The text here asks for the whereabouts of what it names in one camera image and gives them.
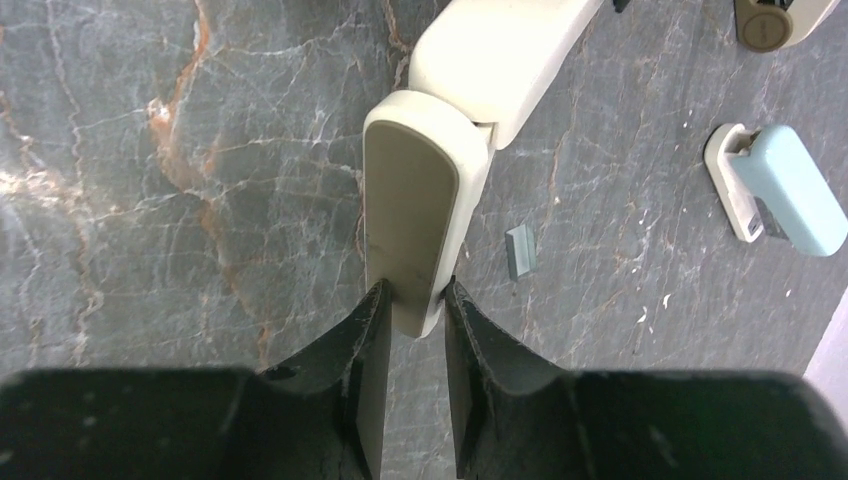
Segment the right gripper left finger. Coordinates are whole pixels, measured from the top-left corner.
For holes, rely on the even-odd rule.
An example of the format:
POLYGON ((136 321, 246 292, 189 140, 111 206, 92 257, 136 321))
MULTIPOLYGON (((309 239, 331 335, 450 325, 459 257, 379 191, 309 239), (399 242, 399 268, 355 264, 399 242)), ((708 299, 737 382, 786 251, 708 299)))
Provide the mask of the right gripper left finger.
POLYGON ((5 479, 376 479, 391 344, 376 283, 274 367, 50 368, 1 384, 5 479))

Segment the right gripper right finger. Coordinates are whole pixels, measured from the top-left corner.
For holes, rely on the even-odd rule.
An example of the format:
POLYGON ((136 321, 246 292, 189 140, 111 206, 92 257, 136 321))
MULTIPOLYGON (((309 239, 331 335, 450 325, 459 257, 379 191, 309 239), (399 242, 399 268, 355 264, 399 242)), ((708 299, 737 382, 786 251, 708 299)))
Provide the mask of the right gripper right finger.
POLYGON ((843 479, 847 435, 802 377, 762 370, 578 370, 445 289, 461 479, 843 479))

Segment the white stapler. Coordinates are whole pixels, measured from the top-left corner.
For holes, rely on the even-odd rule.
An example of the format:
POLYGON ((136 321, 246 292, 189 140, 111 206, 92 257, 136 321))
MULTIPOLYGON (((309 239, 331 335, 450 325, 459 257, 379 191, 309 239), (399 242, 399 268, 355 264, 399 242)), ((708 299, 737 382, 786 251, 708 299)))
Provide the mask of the white stapler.
POLYGON ((597 1, 452 1, 415 44, 405 88, 363 126, 367 278, 392 324, 428 335, 494 154, 520 132, 597 1))

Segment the light blue stapler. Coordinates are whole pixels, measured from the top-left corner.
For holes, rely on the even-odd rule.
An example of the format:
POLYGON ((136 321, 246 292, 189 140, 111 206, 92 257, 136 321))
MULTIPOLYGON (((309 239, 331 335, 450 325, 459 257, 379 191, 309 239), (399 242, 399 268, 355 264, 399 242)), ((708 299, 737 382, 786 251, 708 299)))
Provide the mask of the light blue stapler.
POLYGON ((703 161, 738 240, 768 235, 816 257, 844 244, 847 216, 790 126, 723 124, 708 139, 703 161))

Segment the staple strip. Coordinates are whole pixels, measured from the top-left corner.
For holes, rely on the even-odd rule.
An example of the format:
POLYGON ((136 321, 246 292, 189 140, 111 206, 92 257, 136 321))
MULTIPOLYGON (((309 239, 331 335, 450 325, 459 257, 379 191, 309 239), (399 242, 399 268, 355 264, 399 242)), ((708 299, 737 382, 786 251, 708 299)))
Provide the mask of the staple strip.
POLYGON ((505 232, 509 277, 517 282, 537 268, 536 242, 533 230, 526 224, 505 232))

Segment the small beige stapler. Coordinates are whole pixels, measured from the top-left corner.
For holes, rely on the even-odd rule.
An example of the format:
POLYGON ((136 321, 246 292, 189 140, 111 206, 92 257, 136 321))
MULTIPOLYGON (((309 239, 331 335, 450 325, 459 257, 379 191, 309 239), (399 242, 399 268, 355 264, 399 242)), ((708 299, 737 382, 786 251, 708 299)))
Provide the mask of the small beige stapler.
POLYGON ((840 0, 735 0, 738 41, 756 53, 800 43, 826 20, 840 0))

